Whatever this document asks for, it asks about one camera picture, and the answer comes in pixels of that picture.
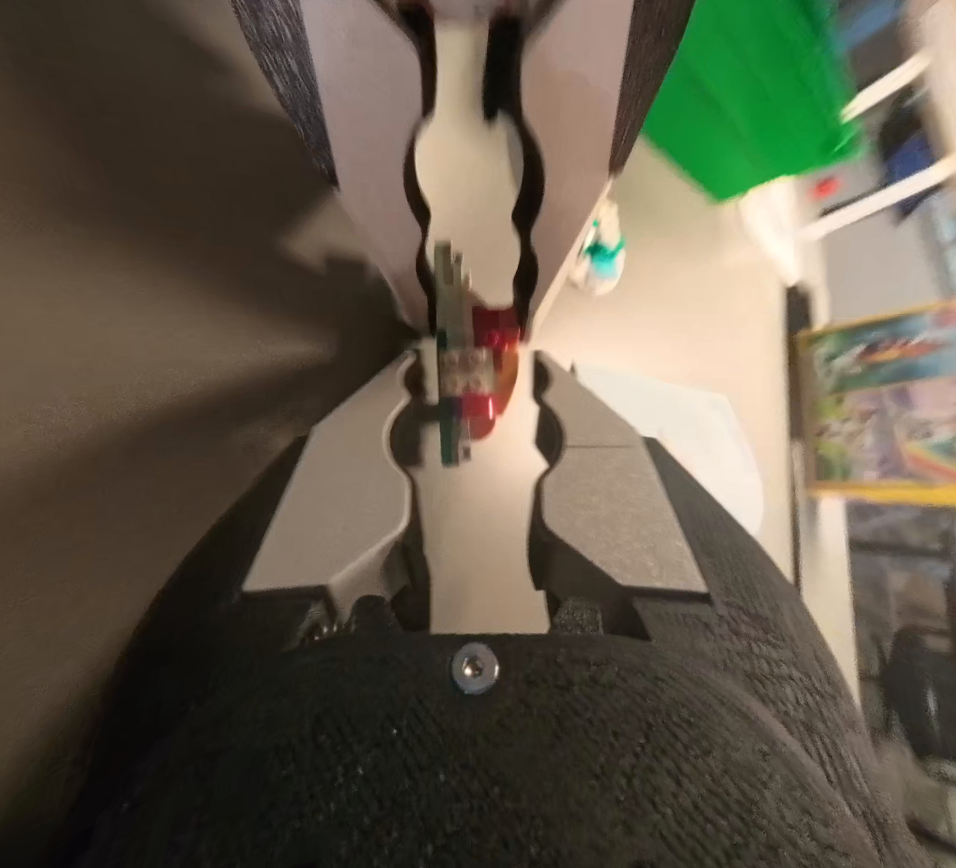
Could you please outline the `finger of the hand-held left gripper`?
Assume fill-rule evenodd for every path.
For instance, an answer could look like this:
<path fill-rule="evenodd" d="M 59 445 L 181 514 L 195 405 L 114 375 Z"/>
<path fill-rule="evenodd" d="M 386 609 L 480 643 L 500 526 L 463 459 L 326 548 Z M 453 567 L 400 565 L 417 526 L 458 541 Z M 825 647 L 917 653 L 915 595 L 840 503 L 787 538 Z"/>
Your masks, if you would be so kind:
<path fill-rule="evenodd" d="M 342 209 L 402 317 L 427 333 L 426 220 L 406 187 L 424 121 L 420 53 L 377 0 L 300 0 L 300 9 Z"/>
<path fill-rule="evenodd" d="M 513 202 L 499 224 L 515 252 L 501 282 L 535 338 L 612 184 L 618 102 L 636 0 L 503 0 L 491 12 L 485 110 L 504 129 Z"/>

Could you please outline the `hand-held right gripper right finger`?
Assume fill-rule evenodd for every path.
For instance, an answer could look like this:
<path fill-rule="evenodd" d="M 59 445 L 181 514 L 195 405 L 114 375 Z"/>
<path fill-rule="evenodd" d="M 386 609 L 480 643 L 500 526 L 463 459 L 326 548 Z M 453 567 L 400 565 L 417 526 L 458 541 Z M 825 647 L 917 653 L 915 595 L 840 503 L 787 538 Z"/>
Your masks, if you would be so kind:
<path fill-rule="evenodd" d="M 571 370 L 533 354 L 532 583 L 554 632 L 648 633 L 642 604 L 708 611 L 711 592 L 638 430 Z"/>

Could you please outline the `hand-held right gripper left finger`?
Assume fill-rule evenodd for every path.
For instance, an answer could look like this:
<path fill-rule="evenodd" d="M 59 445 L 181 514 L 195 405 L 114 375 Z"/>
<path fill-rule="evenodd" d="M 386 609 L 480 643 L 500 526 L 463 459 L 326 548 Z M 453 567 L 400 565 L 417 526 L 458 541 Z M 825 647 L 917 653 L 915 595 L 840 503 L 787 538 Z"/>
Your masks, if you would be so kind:
<path fill-rule="evenodd" d="M 419 494 L 420 353 L 406 351 L 311 427 L 243 592 L 317 594 L 344 623 L 378 596 L 406 630 L 429 630 L 431 579 Z"/>

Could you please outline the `lego instruction booklet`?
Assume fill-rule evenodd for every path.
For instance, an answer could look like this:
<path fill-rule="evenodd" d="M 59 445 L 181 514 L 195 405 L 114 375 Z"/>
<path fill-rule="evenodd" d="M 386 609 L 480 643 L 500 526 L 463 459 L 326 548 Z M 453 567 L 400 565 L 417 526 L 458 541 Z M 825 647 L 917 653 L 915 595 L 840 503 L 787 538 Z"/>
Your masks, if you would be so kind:
<path fill-rule="evenodd" d="M 762 478 L 725 396 L 591 363 L 572 371 L 636 431 L 658 440 L 746 531 L 760 535 Z"/>

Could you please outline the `orange red lego model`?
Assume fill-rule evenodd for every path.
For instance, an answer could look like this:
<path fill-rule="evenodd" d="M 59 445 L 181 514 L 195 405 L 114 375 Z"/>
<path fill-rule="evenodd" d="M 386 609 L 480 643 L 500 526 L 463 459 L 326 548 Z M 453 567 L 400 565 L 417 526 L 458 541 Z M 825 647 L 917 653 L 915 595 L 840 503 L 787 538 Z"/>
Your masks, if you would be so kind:
<path fill-rule="evenodd" d="M 434 245 L 432 272 L 440 457 L 443 467 L 458 468 L 508 408 L 523 327 L 514 306 L 488 304 L 476 294 L 462 253 L 449 241 Z"/>

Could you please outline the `round white teal lego base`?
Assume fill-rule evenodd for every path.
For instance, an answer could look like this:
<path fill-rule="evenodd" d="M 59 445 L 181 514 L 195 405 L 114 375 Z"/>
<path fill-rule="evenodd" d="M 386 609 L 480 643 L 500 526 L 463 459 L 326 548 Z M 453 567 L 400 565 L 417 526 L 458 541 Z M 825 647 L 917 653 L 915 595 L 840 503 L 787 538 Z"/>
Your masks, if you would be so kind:
<path fill-rule="evenodd" d="M 625 260 L 625 240 L 620 230 L 618 208 L 614 200 L 604 197 L 582 230 L 569 281 L 581 292 L 596 298 L 604 297 L 620 281 Z"/>

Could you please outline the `yellow lego set box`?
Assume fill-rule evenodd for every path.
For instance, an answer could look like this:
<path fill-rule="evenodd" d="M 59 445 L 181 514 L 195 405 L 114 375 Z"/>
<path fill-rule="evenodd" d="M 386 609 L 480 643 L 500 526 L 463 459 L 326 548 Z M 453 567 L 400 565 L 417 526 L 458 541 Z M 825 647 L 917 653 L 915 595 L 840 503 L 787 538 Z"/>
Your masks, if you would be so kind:
<path fill-rule="evenodd" d="M 795 337 L 814 496 L 955 505 L 955 301 Z"/>

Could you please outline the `green plastic bin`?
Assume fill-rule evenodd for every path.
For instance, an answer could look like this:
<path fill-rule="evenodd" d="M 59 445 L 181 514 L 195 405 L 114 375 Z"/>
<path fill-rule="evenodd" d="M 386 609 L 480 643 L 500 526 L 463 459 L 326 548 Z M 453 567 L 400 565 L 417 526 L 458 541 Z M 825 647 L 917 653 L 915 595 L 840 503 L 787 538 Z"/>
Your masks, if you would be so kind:
<path fill-rule="evenodd" d="M 642 137 L 709 199 L 863 153 L 831 0 L 697 0 Z"/>

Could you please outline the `white laptop stand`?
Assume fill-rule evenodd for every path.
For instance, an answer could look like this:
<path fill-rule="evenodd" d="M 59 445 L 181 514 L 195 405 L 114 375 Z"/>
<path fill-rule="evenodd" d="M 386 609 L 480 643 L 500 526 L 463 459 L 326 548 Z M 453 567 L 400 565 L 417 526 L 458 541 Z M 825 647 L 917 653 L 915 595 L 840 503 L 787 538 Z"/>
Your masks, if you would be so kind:
<path fill-rule="evenodd" d="M 929 48 L 920 48 L 875 83 L 858 92 L 844 106 L 841 119 L 844 122 L 858 119 L 863 113 L 897 95 L 905 87 L 912 86 L 917 80 L 925 80 L 927 86 L 939 85 L 943 81 L 943 68 L 942 58 L 935 55 Z M 798 238 L 806 242 L 819 241 L 840 229 L 898 205 L 906 199 L 932 191 L 952 181 L 955 174 L 954 129 L 947 123 L 941 111 L 936 110 L 936 117 L 939 141 L 947 149 L 945 155 L 902 180 L 887 184 L 875 192 L 858 196 L 848 204 L 826 212 L 800 228 L 797 233 Z"/>

